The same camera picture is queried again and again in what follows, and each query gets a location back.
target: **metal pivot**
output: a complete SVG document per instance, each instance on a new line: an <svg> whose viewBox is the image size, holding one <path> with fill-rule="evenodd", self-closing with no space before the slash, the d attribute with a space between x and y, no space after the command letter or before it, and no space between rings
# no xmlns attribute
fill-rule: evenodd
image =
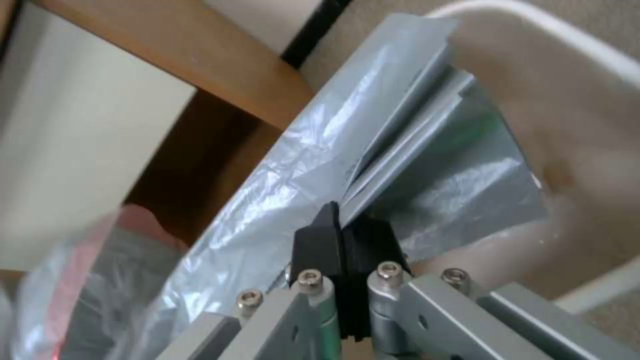
<svg viewBox="0 0 640 360"><path fill-rule="evenodd" d="M307 296L309 306L319 324L311 344L310 358L339 359L342 349L333 282L319 270L306 269L300 272L291 290Z"/></svg>
<svg viewBox="0 0 640 360"><path fill-rule="evenodd" d="M384 261L367 278L371 340L378 352L396 355L417 349L394 320L399 289L410 277L400 264Z"/></svg>

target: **gray floor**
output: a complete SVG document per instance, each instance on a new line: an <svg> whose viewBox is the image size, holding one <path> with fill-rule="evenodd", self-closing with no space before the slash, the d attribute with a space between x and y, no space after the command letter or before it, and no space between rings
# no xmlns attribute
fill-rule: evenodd
<svg viewBox="0 0 640 360"><path fill-rule="evenodd" d="M450 0L353 0L320 41L301 72L319 90L391 12L424 15ZM529 0L528 2L640 59L640 1ZM640 351L640 291L592 310L584 318Z"/></svg>

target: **black clamp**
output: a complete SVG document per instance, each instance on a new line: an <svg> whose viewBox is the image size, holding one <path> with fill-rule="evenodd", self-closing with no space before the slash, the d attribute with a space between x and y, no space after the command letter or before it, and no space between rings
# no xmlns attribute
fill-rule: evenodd
<svg viewBox="0 0 640 360"><path fill-rule="evenodd" d="M388 222L360 215L340 230L338 215L338 204L329 202L309 226L296 231L289 285L303 270L320 270L335 286L341 338L360 341L371 335L369 274L383 261L395 261L409 274L411 270Z"/></svg>

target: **crumpled plastic film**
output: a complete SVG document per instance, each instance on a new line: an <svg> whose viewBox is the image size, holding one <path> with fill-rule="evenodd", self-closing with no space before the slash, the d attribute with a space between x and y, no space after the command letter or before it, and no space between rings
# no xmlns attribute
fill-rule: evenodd
<svg viewBox="0 0 640 360"><path fill-rule="evenodd" d="M104 358L157 296L184 247L137 206L70 233L20 282L10 335L0 336L10 340L10 356L0 358ZM0 316L4 308L0 299Z"/></svg>
<svg viewBox="0 0 640 360"><path fill-rule="evenodd" d="M448 64L447 37L454 27L452 20L403 14L387 17L274 144L108 359L155 359L202 311L232 314L240 291L266 290L273 284L290 260L295 230L309 224L326 202L342 199L376 156L372 144L384 145L382 135L395 131L387 126L410 118L427 101L428 90L437 84L434 77L440 71L436 70ZM388 131L381 134L383 128ZM484 162L475 173L471 156L466 162L464 157L455 162L452 171L445 168L434 174L438 193L466 204L458 209L469 212L478 195L475 190L487 191L499 182L487 183L485 176L502 177L514 174L515 168L526 169L522 158L492 155L481 158ZM500 171L493 173L492 163ZM473 174L482 177L477 179L482 184L479 187L468 185L473 180L465 175ZM533 186L530 177L524 185ZM435 230L438 218L424 214L436 209L436 199L422 190L415 189L424 208L418 215L405 213L411 210L410 200L390 197L390 193L382 194L381 199L402 205L403 216L390 212L385 202L376 201L372 207L391 219L405 248L415 249L419 256L446 247L424 245L421 240L447 241L445 233ZM510 200L506 200L503 210L509 211ZM406 227L425 219L428 223L417 231L428 230L429 236L420 237ZM453 229L455 223L456 214L447 214L444 225Z"/></svg>
<svg viewBox="0 0 640 360"><path fill-rule="evenodd" d="M477 85L369 211L391 223L412 260L547 214L537 180Z"/></svg>

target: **hole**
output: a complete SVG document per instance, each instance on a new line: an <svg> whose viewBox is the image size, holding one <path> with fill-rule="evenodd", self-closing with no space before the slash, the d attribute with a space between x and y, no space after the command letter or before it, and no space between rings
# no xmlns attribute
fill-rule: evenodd
<svg viewBox="0 0 640 360"><path fill-rule="evenodd" d="M293 327L293 331L291 332L291 341L296 342L298 340L298 326Z"/></svg>
<svg viewBox="0 0 640 360"><path fill-rule="evenodd" d="M302 273L302 278L304 280L314 280L314 279L317 279L318 276L317 276L317 274L315 272L309 271L309 272Z"/></svg>
<svg viewBox="0 0 640 360"><path fill-rule="evenodd" d="M384 263L382 264L382 270L384 270L385 272L396 272L398 270L398 267L393 263Z"/></svg>
<svg viewBox="0 0 640 360"><path fill-rule="evenodd" d="M240 296L240 298L243 299L244 301L253 300L253 299L257 298L257 297L258 297L257 294L254 293L253 291L248 291L248 292L242 294L242 296Z"/></svg>
<svg viewBox="0 0 640 360"><path fill-rule="evenodd" d="M420 327L422 327L422 330L428 330L429 329L429 324L427 323L427 319L425 319L424 316L422 316L422 315L418 316L418 325L420 325Z"/></svg>

